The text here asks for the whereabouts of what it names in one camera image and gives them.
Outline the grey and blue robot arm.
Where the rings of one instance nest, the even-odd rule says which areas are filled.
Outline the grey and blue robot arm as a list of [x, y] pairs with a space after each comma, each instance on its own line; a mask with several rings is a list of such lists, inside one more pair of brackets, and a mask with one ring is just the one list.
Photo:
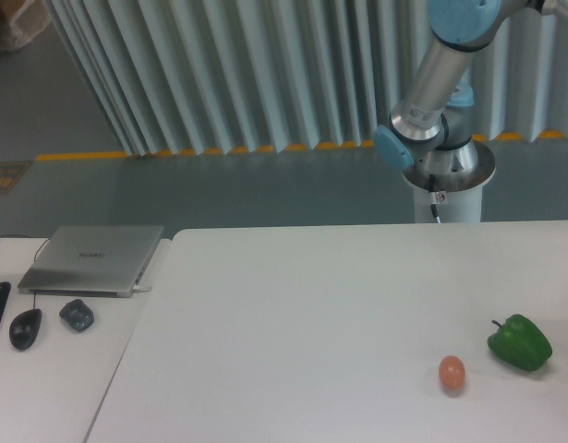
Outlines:
[[430, 46], [405, 97], [374, 134], [381, 157], [425, 191], [459, 192], [482, 185], [495, 170], [492, 152], [472, 139], [474, 94], [463, 82], [475, 53], [488, 47], [501, 24], [511, 25], [512, 59], [503, 68], [485, 60], [494, 86], [483, 114], [533, 139], [544, 128], [568, 136], [568, 1], [430, 1]]

